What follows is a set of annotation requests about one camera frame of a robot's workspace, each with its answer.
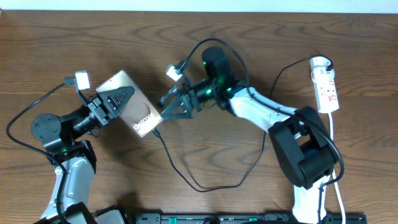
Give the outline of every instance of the white wall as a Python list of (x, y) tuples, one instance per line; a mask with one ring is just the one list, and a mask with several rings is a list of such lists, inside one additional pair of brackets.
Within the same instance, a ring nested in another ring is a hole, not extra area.
[(35, 10), (398, 13), (398, 0), (0, 0)]

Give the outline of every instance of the white robotic arm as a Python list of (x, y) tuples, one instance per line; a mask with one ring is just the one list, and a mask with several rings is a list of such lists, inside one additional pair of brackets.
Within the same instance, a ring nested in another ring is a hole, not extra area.
[(52, 223), (58, 219), (63, 223), (93, 223), (94, 218), (97, 219), (97, 223), (103, 223), (102, 220), (107, 219), (110, 214), (113, 214), (113, 223), (124, 223), (120, 212), (93, 217), (85, 207), (91, 181), (96, 172), (96, 156), (89, 141), (75, 140), (84, 134), (99, 133), (99, 128), (117, 118), (134, 94), (134, 89), (126, 86), (104, 91), (87, 100), (80, 91), (90, 86), (86, 71), (76, 72), (75, 77), (66, 77), (65, 84), (59, 87), (64, 85), (75, 86), (83, 103), (81, 107), (61, 117), (44, 113), (36, 117), (32, 123), (32, 134), (42, 142), (49, 152), (48, 155), (51, 155), (48, 157), (51, 158), (57, 176), (50, 203), (38, 223)]
[[(266, 105), (270, 105), (273, 108), (279, 108), (282, 111), (294, 114), (296, 108), (282, 106), (275, 101), (266, 98), (259, 94), (253, 87), (250, 87), (250, 92), (257, 100), (263, 102)], [(240, 118), (247, 119), (259, 128), (263, 129), (268, 133), (268, 129), (272, 127), (276, 122), (285, 121), (290, 116), (282, 113), (278, 113), (272, 108), (266, 107), (254, 100), (246, 88), (234, 94), (229, 100), (233, 113)]]
[[(246, 88), (237, 92), (232, 99), (230, 99), (230, 105), (233, 113), (240, 118), (249, 120), (259, 128), (263, 129), (268, 133), (268, 129), (271, 128), (276, 122), (282, 122), (290, 118), (285, 114), (278, 113), (270, 107), (279, 108), (282, 111), (294, 114), (297, 109), (282, 106), (275, 101), (266, 98), (259, 94), (253, 87), (250, 87), (250, 93), (255, 96), (254, 100), (248, 93)], [(327, 182), (330, 176), (324, 176), (313, 184), (313, 187), (306, 189), (305, 187), (294, 186), (294, 206), (292, 213), (299, 222), (304, 223), (318, 223), (318, 200), (319, 200), (319, 186), (320, 184)], [(322, 195), (322, 207), (321, 207), (321, 218), (325, 217), (325, 194)]]

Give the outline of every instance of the black cable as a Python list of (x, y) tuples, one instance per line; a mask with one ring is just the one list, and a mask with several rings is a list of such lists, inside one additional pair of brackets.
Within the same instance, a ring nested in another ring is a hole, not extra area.
[(220, 190), (220, 189), (234, 189), (234, 188), (240, 187), (240, 186), (244, 183), (244, 181), (247, 179), (247, 177), (249, 176), (249, 174), (253, 171), (253, 169), (254, 169), (254, 167), (257, 165), (257, 163), (260, 161), (260, 158), (261, 158), (262, 154), (264, 153), (264, 147), (265, 147), (265, 144), (266, 144), (266, 132), (264, 132), (264, 137), (263, 137), (263, 139), (262, 139), (262, 147), (261, 147), (260, 156), (258, 157), (258, 159), (255, 161), (255, 163), (253, 164), (253, 166), (250, 168), (250, 170), (249, 170), (249, 171), (247, 172), (247, 174), (243, 177), (242, 181), (241, 181), (239, 184), (237, 184), (237, 185), (232, 185), (232, 186), (215, 187), (215, 188), (213, 188), (213, 189), (208, 189), (208, 190), (198, 190), (198, 189), (196, 189), (196, 188), (184, 177), (184, 175), (182, 175), (181, 172), (174, 166), (173, 160), (172, 160), (172, 158), (170, 157), (170, 154), (169, 154), (169, 150), (167, 150), (166, 143), (164, 143), (164, 141), (163, 141), (163, 139), (162, 139), (162, 136), (160, 136), (160, 133), (158, 132), (158, 130), (153, 129), (152, 132), (153, 132), (153, 133), (155, 134), (155, 136), (156, 136), (157, 138), (159, 138), (160, 141), (162, 142), (163, 147), (164, 147), (164, 149), (165, 149), (165, 151), (166, 151), (167, 157), (169, 157), (169, 161), (170, 161), (170, 163), (171, 163), (173, 169), (180, 175), (180, 177), (182, 177), (183, 180), (186, 181), (186, 183), (187, 183), (193, 190), (196, 190), (196, 191), (199, 192), (199, 193), (211, 192), (211, 191)]
[(59, 88), (63, 87), (64, 85), (65, 85), (64, 83), (60, 84), (59, 86), (55, 87), (53, 90), (49, 91), (46, 95), (40, 97), (38, 100), (36, 100), (35, 102), (33, 102), (33, 103), (32, 103), (31, 105), (29, 105), (27, 108), (25, 108), (24, 110), (22, 110), (17, 116), (15, 116), (15, 118), (13, 118), (13, 119), (8, 123), (7, 128), (6, 128), (6, 132), (7, 132), (8, 137), (9, 137), (11, 140), (13, 140), (14, 142), (20, 144), (21, 146), (27, 147), (28, 149), (31, 149), (31, 150), (33, 150), (33, 151), (35, 151), (35, 152), (38, 152), (38, 153), (44, 155), (45, 157), (47, 157), (48, 159), (50, 159), (51, 161), (53, 161), (56, 165), (58, 165), (58, 166), (62, 169), (62, 178), (61, 178), (60, 187), (59, 187), (58, 193), (57, 193), (56, 206), (57, 206), (57, 213), (58, 213), (59, 219), (61, 220), (61, 222), (62, 222), (63, 224), (67, 224), (68, 222), (67, 222), (67, 220), (65, 219), (65, 217), (63, 216), (63, 214), (62, 214), (62, 212), (61, 212), (61, 208), (60, 208), (60, 206), (61, 206), (61, 200), (60, 200), (61, 192), (62, 192), (62, 189), (63, 189), (63, 183), (65, 182), (66, 176), (67, 176), (67, 170), (66, 170), (66, 168), (62, 165), (62, 163), (60, 163), (58, 160), (56, 160), (56, 159), (55, 159), (52, 155), (50, 155), (49, 153), (44, 152), (44, 151), (42, 151), (42, 150), (40, 150), (40, 149), (37, 149), (37, 148), (34, 147), (34, 146), (31, 146), (31, 145), (29, 145), (29, 144), (26, 144), (26, 143), (24, 143), (24, 142), (22, 142), (22, 141), (20, 141), (20, 140), (18, 140), (18, 139), (16, 139), (16, 138), (14, 138), (14, 137), (11, 135), (11, 132), (10, 132), (10, 128), (11, 128), (12, 124), (14, 124), (14, 122), (15, 122), (18, 118), (20, 118), (24, 113), (26, 113), (26, 111), (30, 110), (30, 109), (31, 109), (32, 107), (34, 107), (36, 104), (38, 104), (38, 103), (40, 103), (42, 100), (46, 99), (46, 97), (48, 97), (49, 95), (51, 95), (53, 92), (57, 91)]
[[(268, 108), (270, 108), (270, 109), (272, 109), (272, 110), (275, 110), (275, 111), (278, 112), (278, 113), (281, 113), (281, 114), (284, 114), (284, 115), (287, 115), (287, 116), (294, 117), (294, 118), (298, 119), (299, 121), (303, 122), (305, 125), (310, 126), (310, 127), (313, 127), (315, 131), (318, 131), (318, 132), (322, 135), (322, 137), (324, 137), (324, 138), (326, 139), (326, 141), (328, 142), (328, 144), (332, 147), (333, 151), (335, 152), (335, 156), (336, 156), (336, 157), (338, 158), (338, 160), (339, 160), (341, 169), (340, 169), (340, 173), (339, 173), (338, 177), (337, 177), (336, 179), (333, 179), (333, 180), (329, 181), (329, 182), (326, 182), (326, 183), (324, 184), (324, 186), (339, 181), (339, 180), (342, 178), (343, 174), (344, 174), (344, 163), (343, 163), (343, 158), (341, 157), (341, 154), (340, 154), (339, 150), (337, 149), (337, 147), (335, 146), (335, 144), (333, 143), (333, 141), (330, 139), (330, 136), (327, 135), (327, 134), (325, 134), (325, 132), (322, 131), (322, 129), (321, 129), (320, 127), (318, 127), (318, 125), (316, 125), (314, 122), (312, 122), (312, 121), (310, 121), (310, 120), (307, 120), (307, 119), (305, 119), (305, 118), (302, 118), (302, 117), (300, 117), (300, 116), (297, 116), (296, 114), (287, 113), (287, 112), (285, 112), (285, 111), (282, 111), (280, 108), (275, 108), (275, 107), (273, 107), (273, 106), (271, 106), (271, 105), (268, 105), (268, 104), (263, 103), (262, 101), (258, 100), (258, 99), (254, 96), (254, 94), (252, 94), (252, 93), (250, 92), (250, 89), (249, 89), (249, 87), (250, 87), (250, 77), (249, 77), (250, 74), (249, 74), (249, 70), (248, 70), (246, 64), (244, 63), (244, 61), (243, 61), (243, 59), (241, 58), (241, 56), (237, 53), (237, 51), (235, 51), (235, 49), (234, 49), (231, 45), (229, 45), (227, 42), (225, 42), (225, 41), (223, 41), (223, 40), (221, 40), (221, 39), (217, 39), (217, 38), (209, 38), (209, 39), (205, 39), (205, 40), (199, 42), (199, 43), (192, 49), (192, 51), (190, 52), (190, 54), (188, 55), (188, 57), (184, 60), (184, 63), (182, 63), (181, 68), (183, 68), (183, 67), (185, 66), (185, 64), (188, 63), (188, 61), (190, 60), (190, 58), (192, 57), (192, 55), (193, 55), (193, 53), (196, 51), (196, 49), (197, 49), (199, 46), (201, 46), (201, 44), (203, 44), (203, 43), (205, 43), (205, 42), (208, 42), (208, 41), (216, 41), (216, 42), (222, 43), (223, 45), (227, 46), (227, 48), (229, 48), (230, 51), (232, 51), (232, 53), (236, 56), (236, 58), (239, 60), (239, 62), (241, 63), (241, 65), (243, 66), (243, 69), (244, 69), (244, 71), (245, 71), (245, 74), (246, 74), (246, 89), (247, 89), (247, 91), (248, 91), (249, 96), (250, 96), (252, 99), (256, 100), (258, 103), (260, 103), (260, 104), (263, 105), (263, 106), (266, 106), (266, 107), (268, 107)], [(330, 61), (330, 65), (327, 66), (326, 70), (327, 70), (327, 71), (330, 71), (330, 70), (333, 68), (333, 61), (330, 60), (328, 57), (326, 57), (326, 56), (324, 56), (324, 55), (317, 55), (317, 56), (313, 56), (313, 57), (325, 57), (326, 59), (328, 59), (328, 60)], [(291, 64), (291, 65), (288, 65), (288, 66), (286, 66), (285, 68), (283, 68), (283, 69), (279, 72), (278, 76), (276, 77), (276, 79), (275, 79), (275, 81), (274, 81), (274, 84), (273, 84), (273, 86), (272, 86), (272, 88), (271, 88), (270, 96), (272, 96), (272, 92), (274, 91), (274, 88), (275, 88), (275, 86), (276, 86), (276, 82), (278, 81), (280, 75), (282, 74), (282, 72), (283, 72), (285, 69), (287, 69), (287, 68), (289, 68), (289, 67), (291, 67), (291, 66), (293, 66), (293, 65), (295, 65), (295, 64), (297, 64), (297, 63), (300, 63), (300, 62), (303, 62), (303, 61), (305, 61), (305, 60), (311, 59), (311, 58), (313, 58), (313, 57), (308, 57), (308, 58), (301, 59), (301, 60), (299, 60), (299, 61), (297, 61), (297, 62), (295, 62), (295, 63), (293, 63), (293, 64)]]
[(243, 59), (241, 58), (241, 56), (237, 53), (237, 51), (231, 46), (229, 45), (229, 43), (219, 39), (219, 38), (208, 38), (205, 39), (201, 42), (199, 42), (193, 49), (192, 51), (189, 53), (188, 57), (184, 60), (184, 62), (181, 64), (180, 68), (184, 68), (184, 66), (188, 63), (188, 61), (191, 59), (193, 53), (195, 53), (195, 51), (197, 50), (197, 48), (199, 46), (201, 46), (202, 44), (204, 44), (205, 42), (209, 42), (209, 41), (215, 41), (215, 42), (219, 42), (222, 43), (224, 46), (226, 46), (227, 48), (229, 48), (229, 50), (235, 55), (235, 57), (239, 60), (239, 62), (241, 63), (241, 65), (243, 66), (244, 71), (246, 72), (246, 81), (249, 84), (249, 73), (248, 73), (248, 68), (246, 67), (246, 64), (244, 63)]
[[(333, 62), (332, 62), (332, 60), (330, 60), (328, 57), (326, 57), (326, 56), (324, 56), (324, 55), (318, 55), (318, 56), (314, 56), (314, 57), (325, 57), (326, 59), (328, 59), (328, 60), (331, 62), (331, 65), (329, 65), (329, 66), (331, 66), (331, 67), (333, 68)], [(291, 66), (293, 66), (293, 65), (296, 65), (296, 64), (298, 64), (298, 63), (300, 63), (300, 62), (309, 60), (309, 59), (311, 59), (311, 58), (313, 58), (313, 57), (308, 57), (308, 58), (301, 59), (301, 60), (299, 60), (299, 61), (297, 61), (297, 62), (294, 62), (293, 64), (290, 64), (290, 65), (284, 67), (284, 68), (279, 72), (278, 76), (276, 76), (276, 79), (275, 79), (275, 81), (274, 81), (274, 84), (272, 85), (272, 88), (271, 88), (271, 92), (270, 92), (270, 94), (269, 94), (269, 98), (270, 98), (270, 99), (272, 98), (272, 93), (274, 92), (276, 83), (277, 83), (277, 81), (278, 81), (280, 75), (282, 74), (282, 72), (283, 72), (285, 69), (287, 69), (287, 68), (289, 68), (289, 67), (291, 67)], [(341, 157), (340, 152), (337, 150), (335, 144), (334, 144), (333, 141), (330, 139), (330, 135), (329, 135), (329, 136), (326, 136), (325, 133), (324, 133), (323, 131), (321, 131), (321, 129), (320, 129), (317, 125), (315, 125), (315, 124), (313, 124), (313, 127), (316, 127), (317, 131), (328, 141), (329, 145), (330, 145), (330, 146), (333, 148), (333, 150), (336, 152), (336, 156), (338, 157), (338, 160), (339, 160), (339, 163), (340, 163), (340, 167), (341, 167), (341, 168), (340, 168), (339, 176), (338, 176), (336, 179), (333, 179), (333, 180), (328, 181), (328, 182), (326, 182), (326, 183), (322, 183), (322, 184), (319, 186), (319, 200), (318, 200), (318, 211), (317, 211), (317, 212), (318, 212), (318, 223), (321, 223), (321, 221), (322, 221), (322, 220), (321, 220), (322, 193), (323, 193), (323, 191), (324, 191), (323, 187), (324, 187), (324, 186), (327, 186), (327, 185), (329, 185), (329, 184), (335, 183), (335, 182), (339, 181), (339, 180), (343, 177), (343, 174), (344, 174), (344, 162), (343, 162), (343, 158)]]

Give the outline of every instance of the robotic arm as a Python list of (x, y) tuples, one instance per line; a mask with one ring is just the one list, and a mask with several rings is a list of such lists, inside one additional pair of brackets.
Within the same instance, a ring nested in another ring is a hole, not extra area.
[[(91, 181), (96, 172), (96, 156), (89, 141), (75, 140), (84, 134), (99, 135), (99, 128), (107, 126), (117, 118), (134, 94), (131, 86), (98, 93), (88, 100), (81, 90), (87, 89), (88, 76), (85, 71), (76, 72), (76, 77), (65, 78), (66, 86), (76, 86), (76, 92), (82, 105), (70, 114), (58, 117), (54, 114), (41, 114), (32, 123), (33, 136), (42, 142), (44, 148), (67, 170), (63, 181), (63, 172), (52, 160), (57, 176), (55, 187), (47, 209), (39, 223), (51, 223), (59, 217), (57, 195), (60, 192), (60, 211), (65, 212), (72, 223), (90, 223), (93, 217), (84, 204), (88, 203)], [(120, 213), (113, 218), (123, 220)]]
[[(269, 133), (280, 168), (295, 185), (293, 214), (300, 222), (318, 222), (318, 208), (321, 218), (326, 215), (324, 195), (318, 206), (318, 188), (329, 179), (338, 162), (335, 151), (320, 133), (327, 131), (318, 113), (309, 106), (297, 110), (280, 105), (236, 80), (220, 47), (206, 49), (202, 59), (208, 78), (196, 84), (183, 73), (187, 62), (168, 68), (166, 74), (170, 78), (176, 82), (184, 78), (185, 83), (181, 89), (174, 85), (160, 100), (165, 108), (162, 117), (166, 120), (193, 118), (193, 109), (201, 111), (201, 103), (215, 100), (222, 110), (247, 119)], [(172, 102), (165, 104), (172, 95), (175, 95)], [(298, 145), (297, 139), (302, 136), (310, 139)]]

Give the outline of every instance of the power strip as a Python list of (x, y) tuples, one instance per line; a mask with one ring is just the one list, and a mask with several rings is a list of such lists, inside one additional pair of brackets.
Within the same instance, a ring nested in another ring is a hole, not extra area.
[(331, 113), (339, 108), (334, 80), (335, 70), (326, 70), (330, 64), (331, 61), (325, 57), (314, 57), (310, 60), (311, 79), (319, 113)]

